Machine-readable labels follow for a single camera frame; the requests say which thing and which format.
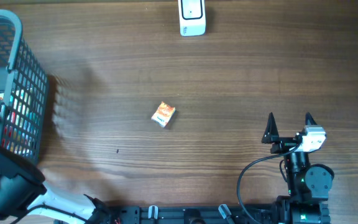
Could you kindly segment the small orange box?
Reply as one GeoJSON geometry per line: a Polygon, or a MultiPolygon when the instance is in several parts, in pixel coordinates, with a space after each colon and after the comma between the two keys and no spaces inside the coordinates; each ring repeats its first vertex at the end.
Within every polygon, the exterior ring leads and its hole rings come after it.
{"type": "Polygon", "coordinates": [[[155,121],[164,128],[169,123],[175,112],[175,107],[170,106],[162,101],[155,113],[152,115],[151,120],[155,121]]]}

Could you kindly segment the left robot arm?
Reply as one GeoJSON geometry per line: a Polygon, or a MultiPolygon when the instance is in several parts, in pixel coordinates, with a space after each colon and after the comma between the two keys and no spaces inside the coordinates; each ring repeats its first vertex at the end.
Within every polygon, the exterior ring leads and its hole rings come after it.
{"type": "Polygon", "coordinates": [[[48,185],[36,166],[0,146],[0,220],[15,217],[19,222],[28,215],[41,215],[60,223],[112,221],[102,201],[48,185]]]}

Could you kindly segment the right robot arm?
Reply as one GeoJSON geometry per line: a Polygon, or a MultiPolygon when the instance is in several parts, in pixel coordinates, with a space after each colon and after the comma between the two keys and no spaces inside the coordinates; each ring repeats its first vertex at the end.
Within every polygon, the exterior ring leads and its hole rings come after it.
{"type": "Polygon", "coordinates": [[[292,138],[279,136],[274,115],[268,116],[261,142],[271,144],[271,154],[283,157],[288,195],[279,196],[271,208],[272,223],[330,223],[329,191],[334,172],[323,164],[312,165],[309,154],[320,150],[326,131],[312,115],[305,115],[305,126],[292,138]]]}

